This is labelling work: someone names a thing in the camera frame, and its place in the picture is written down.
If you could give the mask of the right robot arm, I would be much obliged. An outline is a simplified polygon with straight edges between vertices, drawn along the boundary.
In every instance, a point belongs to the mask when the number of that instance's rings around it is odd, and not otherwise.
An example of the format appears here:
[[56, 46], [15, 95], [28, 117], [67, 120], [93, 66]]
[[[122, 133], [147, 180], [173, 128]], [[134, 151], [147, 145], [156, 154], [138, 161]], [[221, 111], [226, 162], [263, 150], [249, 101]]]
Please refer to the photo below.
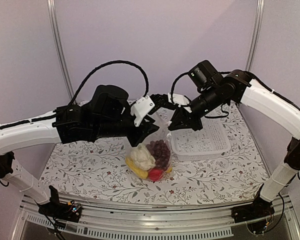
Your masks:
[[[174, 93], [178, 80], [184, 76], [191, 79], [199, 93], [192, 100]], [[204, 60], [173, 81], [168, 101], [176, 106], [169, 125], [170, 131], [201, 130], [203, 117], [221, 105], [235, 102], [264, 115], [291, 135], [283, 162], [260, 187], [255, 197], [257, 200], [248, 208], [252, 218], [264, 214], [268, 210], [268, 203], [300, 171], [300, 107], [270, 89], [253, 73], [240, 69], [220, 72], [208, 60]]]

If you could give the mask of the dark red toy grapes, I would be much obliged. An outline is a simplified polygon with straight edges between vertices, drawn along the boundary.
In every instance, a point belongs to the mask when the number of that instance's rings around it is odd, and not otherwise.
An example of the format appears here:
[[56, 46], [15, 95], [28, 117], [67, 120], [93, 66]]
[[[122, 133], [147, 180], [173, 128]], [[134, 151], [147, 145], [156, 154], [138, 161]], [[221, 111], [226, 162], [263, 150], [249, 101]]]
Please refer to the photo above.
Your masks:
[[163, 139], [151, 141], [146, 145], [151, 155], [155, 159], [155, 166], [159, 169], [166, 170], [170, 163], [171, 151]]

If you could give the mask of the clear zip top bag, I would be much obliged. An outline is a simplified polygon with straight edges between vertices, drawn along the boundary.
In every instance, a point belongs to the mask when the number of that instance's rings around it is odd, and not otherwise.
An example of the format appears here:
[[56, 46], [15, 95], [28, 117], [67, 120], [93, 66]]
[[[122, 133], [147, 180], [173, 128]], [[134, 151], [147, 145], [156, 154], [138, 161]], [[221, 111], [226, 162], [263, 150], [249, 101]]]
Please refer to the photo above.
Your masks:
[[136, 147], [126, 138], [123, 146], [128, 168], [141, 179], [158, 182], [172, 171], [171, 134], [162, 113], [156, 112], [151, 117], [159, 129]]

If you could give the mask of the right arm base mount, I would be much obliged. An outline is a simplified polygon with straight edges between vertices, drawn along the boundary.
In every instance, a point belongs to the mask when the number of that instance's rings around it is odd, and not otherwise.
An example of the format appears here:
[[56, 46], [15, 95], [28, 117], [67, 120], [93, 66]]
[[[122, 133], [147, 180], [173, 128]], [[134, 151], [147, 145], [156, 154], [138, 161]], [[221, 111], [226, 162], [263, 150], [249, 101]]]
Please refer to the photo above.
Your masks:
[[247, 224], [248, 230], [255, 235], [264, 234], [270, 225], [275, 213], [272, 202], [268, 202], [256, 196], [252, 203], [240, 205], [231, 209], [231, 217], [235, 223], [254, 221]]

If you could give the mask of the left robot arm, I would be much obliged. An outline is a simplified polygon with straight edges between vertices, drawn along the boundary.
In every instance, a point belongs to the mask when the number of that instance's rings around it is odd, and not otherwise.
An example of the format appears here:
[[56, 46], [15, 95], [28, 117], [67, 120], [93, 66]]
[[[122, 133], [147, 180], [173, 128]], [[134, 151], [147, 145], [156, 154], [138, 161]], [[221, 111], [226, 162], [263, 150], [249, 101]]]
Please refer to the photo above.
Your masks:
[[149, 117], [155, 103], [149, 96], [128, 103], [128, 93], [115, 85], [99, 85], [84, 105], [58, 107], [33, 119], [0, 124], [0, 179], [34, 199], [53, 216], [64, 213], [58, 192], [23, 169], [14, 151], [42, 144], [94, 142], [126, 137], [135, 147], [158, 127]]

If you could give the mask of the red toy bell pepper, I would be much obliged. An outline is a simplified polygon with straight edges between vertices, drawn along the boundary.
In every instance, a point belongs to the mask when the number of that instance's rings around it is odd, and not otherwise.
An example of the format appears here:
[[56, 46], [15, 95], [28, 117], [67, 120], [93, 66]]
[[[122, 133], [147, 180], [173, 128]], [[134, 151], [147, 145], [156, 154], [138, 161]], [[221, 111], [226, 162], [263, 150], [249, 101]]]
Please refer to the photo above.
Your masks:
[[159, 168], [152, 168], [148, 171], [147, 178], [153, 182], [159, 181], [164, 174], [164, 171]]

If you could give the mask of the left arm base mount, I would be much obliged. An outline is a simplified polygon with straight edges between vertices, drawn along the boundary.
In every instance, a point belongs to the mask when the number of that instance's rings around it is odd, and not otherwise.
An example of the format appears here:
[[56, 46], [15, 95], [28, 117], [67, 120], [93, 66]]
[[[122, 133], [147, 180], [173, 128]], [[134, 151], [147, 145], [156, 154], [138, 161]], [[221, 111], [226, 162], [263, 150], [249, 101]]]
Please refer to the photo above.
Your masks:
[[38, 212], [57, 220], [78, 223], [82, 214], [82, 205], [74, 200], [62, 203], [58, 191], [52, 185], [49, 186], [49, 190], [49, 201], [45, 204], [38, 204]]

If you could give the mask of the white toy cauliflower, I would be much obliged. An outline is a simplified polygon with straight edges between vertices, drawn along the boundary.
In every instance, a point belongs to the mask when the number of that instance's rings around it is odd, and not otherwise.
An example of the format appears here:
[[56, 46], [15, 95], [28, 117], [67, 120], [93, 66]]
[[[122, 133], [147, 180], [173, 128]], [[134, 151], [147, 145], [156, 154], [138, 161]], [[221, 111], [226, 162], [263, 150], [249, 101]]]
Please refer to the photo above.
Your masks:
[[134, 147], [130, 152], [130, 157], [134, 165], [141, 170], [148, 171], [156, 166], [155, 158], [144, 144]]

